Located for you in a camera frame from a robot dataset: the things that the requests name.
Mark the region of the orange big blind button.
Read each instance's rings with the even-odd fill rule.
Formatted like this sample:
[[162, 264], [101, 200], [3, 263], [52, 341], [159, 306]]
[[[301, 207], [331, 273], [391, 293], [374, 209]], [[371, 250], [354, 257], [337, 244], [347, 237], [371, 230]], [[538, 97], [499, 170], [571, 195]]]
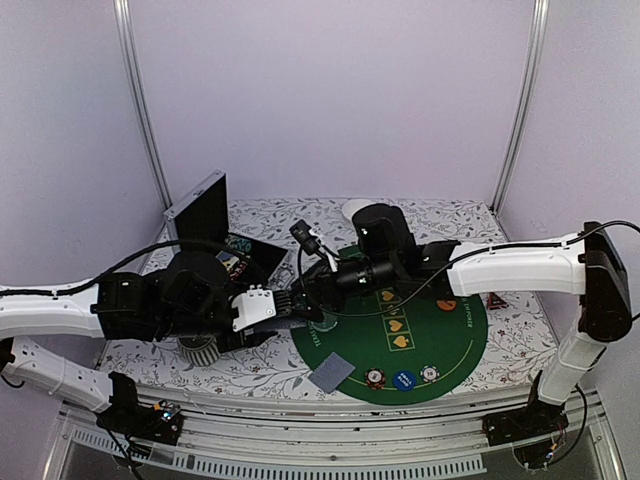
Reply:
[[457, 308], [457, 301], [455, 299], [437, 300], [436, 305], [444, 312], [452, 312]]

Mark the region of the red chip stack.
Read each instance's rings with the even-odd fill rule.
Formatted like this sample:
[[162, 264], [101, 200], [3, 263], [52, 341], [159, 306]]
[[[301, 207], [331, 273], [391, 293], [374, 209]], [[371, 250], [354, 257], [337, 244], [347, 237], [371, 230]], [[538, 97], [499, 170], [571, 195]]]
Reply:
[[380, 368], [371, 368], [364, 373], [365, 385], [373, 390], [383, 389], [386, 384], [385, 372]]

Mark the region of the blue small blind button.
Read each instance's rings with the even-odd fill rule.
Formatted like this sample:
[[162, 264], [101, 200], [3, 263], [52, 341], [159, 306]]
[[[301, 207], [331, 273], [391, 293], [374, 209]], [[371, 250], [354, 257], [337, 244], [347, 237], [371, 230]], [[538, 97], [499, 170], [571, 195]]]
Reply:
[[392, 384], [398, 391], [407, 392], [416, 387], [417, 378], [411, 371], [402, 370], [393, 375]]

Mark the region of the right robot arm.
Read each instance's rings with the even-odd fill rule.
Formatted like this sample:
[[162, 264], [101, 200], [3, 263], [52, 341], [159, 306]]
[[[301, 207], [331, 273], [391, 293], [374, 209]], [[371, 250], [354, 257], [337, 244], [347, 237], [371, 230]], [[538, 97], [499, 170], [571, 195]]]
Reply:
[[439, 397], [469, 377], [486, 349], [483, 295], [575, 295], [580, 316], [517, 415], [521, 432], [537, 436], [606, 346], [631, 329], [627, 272], [601, 223], [556, 239], [495, 246], [419, 244], [402, 210], [384, 203], [358, 210], [352, 223], [358, 243], [345, 256], [322, 253], [306, 223], [291, 228], [299, 254], [316, 257], [299, 269], [292, 292], [315, 322], [337, 322], [332, 344], [316, 329], [308, 338], [315, 355], [345, 366], [338, 382], [346, 394], [380, 405]]

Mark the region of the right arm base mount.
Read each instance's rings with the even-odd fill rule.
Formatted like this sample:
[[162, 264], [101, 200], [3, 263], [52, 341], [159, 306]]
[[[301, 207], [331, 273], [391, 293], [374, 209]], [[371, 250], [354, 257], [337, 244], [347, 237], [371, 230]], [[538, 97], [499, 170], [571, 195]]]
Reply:
[[490, 446], [550, 434], [569, 425], [564, 407], [533, 398], [523, 407], [483, 416], [482, 430]]

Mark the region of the clear acrylic dealer button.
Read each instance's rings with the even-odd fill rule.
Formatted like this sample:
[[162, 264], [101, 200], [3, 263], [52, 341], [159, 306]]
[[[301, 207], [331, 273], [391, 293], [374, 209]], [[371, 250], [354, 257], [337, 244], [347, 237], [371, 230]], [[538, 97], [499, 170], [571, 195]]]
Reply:
[[329, 332], [334, 329], [338, 325], [337, 320], [323, 321], [323, 322], [314, 322], [313, 327], [315, 330], [319, 332]]

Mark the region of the blue playing card deck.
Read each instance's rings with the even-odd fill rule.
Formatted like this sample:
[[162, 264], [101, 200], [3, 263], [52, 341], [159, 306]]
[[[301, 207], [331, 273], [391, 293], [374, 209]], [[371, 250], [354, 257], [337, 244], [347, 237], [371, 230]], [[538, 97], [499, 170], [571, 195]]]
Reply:
[[309, 319], [298, 315], [274, 317], [257, 323], [253, 330], [255, 332], [273, 332], [279, 330], [291, 330], [306, 327]]

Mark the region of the dealt blue playing card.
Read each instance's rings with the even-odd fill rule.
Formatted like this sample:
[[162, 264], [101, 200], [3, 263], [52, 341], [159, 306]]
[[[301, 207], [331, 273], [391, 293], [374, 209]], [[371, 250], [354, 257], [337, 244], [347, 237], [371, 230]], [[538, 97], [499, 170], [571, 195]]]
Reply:
[[309, 375], [309, 381], [324, 393], [334, 392], [356, 367], [335, 352], [332, 352]]

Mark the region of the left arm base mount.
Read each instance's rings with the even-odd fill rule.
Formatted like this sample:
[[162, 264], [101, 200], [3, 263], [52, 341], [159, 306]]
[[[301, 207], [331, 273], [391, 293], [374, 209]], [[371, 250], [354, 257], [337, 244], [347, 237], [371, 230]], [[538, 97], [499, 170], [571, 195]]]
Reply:
[[104, 430], [170, 446], [178, 444], [184, 423], [181, 406], [167, 400], [153, 406], [111, 406], [96, 417]]

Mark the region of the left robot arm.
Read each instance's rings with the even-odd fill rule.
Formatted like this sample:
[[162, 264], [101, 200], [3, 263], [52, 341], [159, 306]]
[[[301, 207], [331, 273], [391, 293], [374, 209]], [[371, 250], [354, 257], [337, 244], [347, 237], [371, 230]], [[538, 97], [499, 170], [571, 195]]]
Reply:
[[33, 336], [145, 342], [209, 336], [236, 350], [261, 344], [266, 336], [256, 332], [256, 325], [290, 311], [288, 292], [232, 279], [207, 247], [181, 250], [166, 267], [146, 275], [114, 268], [67, 286], [3, 289], [1, 373], [138, 434], [148, 417], [167, 421], [169, 414], [143, 406], [131, 378], [82, 367], [44, 349]]

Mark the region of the white chip stack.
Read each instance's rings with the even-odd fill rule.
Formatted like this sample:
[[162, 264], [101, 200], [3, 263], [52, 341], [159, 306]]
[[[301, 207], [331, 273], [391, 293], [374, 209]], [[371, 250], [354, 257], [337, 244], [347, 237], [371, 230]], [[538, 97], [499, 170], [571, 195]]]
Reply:
[[432, 384], [440, 379], [440, 371], [437, 367], [432, 365], [424, 366], [420, 371], [421, 378], [424, 383]]

